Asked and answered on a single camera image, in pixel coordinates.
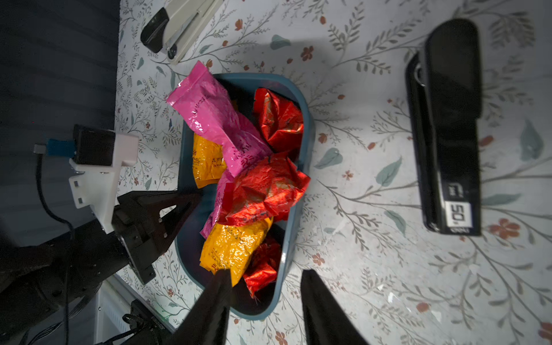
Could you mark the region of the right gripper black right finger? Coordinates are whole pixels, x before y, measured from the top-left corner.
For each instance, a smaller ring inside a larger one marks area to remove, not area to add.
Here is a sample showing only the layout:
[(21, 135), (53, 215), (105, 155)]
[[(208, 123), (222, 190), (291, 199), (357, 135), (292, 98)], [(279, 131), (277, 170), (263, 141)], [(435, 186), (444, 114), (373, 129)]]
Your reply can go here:
[(315, 270), (303, 270), (300, 291), (307, 344), (368, 344)]

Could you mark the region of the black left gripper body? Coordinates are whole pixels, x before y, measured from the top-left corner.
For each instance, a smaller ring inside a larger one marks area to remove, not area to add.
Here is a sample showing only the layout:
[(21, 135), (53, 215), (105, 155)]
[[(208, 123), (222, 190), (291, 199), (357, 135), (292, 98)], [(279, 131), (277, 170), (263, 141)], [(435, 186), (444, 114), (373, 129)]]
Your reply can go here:
[(168, 251), (201, 198), (199, 191), (131, 191), (117, 198), (112, 226), (143, 285), (156, 277), (153, 263)]

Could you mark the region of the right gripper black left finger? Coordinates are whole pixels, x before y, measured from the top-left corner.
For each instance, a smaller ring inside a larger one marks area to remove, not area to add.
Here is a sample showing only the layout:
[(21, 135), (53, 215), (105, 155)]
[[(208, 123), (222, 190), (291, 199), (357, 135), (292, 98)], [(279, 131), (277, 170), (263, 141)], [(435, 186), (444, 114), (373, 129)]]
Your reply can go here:
[(225, 344), (231, 301), (231, 273), (218, 271), (166, 344)]

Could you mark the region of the red tea bag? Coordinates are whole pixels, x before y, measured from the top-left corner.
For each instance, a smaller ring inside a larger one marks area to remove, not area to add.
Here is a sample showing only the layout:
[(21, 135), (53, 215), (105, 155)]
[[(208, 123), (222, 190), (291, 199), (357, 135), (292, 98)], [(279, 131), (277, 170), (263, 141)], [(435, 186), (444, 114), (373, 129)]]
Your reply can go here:
[(273, 152), (285, 152), (290, 157), (299, 153), (304, 121), (294, 102), (272, 90), (259, 88), (254, 95), (253, 115)]
[(310, 181), (285, 153), (270, 155), (234, 178), (217, 223), (243, 227), (266, 218), (283, 220), (304, 197)]
[(266, 237), (254, 251), (249, 267), (243, 274), (251, 298), (255, 299), (256, 293), (277, 280), (281, 254), (280, 243), (271, 236)]

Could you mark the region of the yellow tea bag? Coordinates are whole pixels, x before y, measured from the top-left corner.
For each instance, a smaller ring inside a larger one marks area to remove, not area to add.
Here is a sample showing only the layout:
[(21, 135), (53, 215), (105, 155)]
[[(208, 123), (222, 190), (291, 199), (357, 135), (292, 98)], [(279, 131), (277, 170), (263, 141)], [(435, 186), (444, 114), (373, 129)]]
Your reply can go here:
[(214, 275), (229, 270), (231, 285), (237, 285), (246, 272), (254, 251), (263, 243), (273, 218), (243, 227), (216, 224), (204, 243), (200, 266)]
[(195, 134), (192, 171), (197, 188), (217, 184), (227, 169), (221, 145)]

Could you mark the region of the pink tea bag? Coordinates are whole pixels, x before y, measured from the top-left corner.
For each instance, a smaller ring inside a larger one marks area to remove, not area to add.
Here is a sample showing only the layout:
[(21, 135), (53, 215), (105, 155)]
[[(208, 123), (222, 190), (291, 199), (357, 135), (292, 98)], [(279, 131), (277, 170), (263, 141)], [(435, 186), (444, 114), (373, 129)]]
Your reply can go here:
[(234, 176), (228, 171), (224, 171), (220, 180), (217, 183), (216, 195), (214, 199), (214, 209), (209, 215), (204, 228), (201, 230), (201, 236), (204, 239), (208, 239), (213, 228), (215, 227), (221, 213), (222, 203), (224, 199), (224, 194), (228, 187), (232, 187), (231, 184), (234, 182)]
[(273, 154), (246, 116), (234, 109), (227, 90), (201, 62), (168, 96), (168, 104), (200, 137), (222, 146), (233, 177)]

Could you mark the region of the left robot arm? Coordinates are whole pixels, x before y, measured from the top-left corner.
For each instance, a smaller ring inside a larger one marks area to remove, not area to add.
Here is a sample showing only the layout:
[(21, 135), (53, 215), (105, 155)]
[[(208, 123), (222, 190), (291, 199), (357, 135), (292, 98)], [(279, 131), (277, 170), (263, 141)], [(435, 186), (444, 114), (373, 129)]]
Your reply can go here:
[(114, 208), (114, 231), (99, 221), (38, 246), (1, 249), (1, 343), (42, 322), (129, 265), (146, 285), (154, 262), (168, 251), (200, 204), (199, 191), (132, 191)]

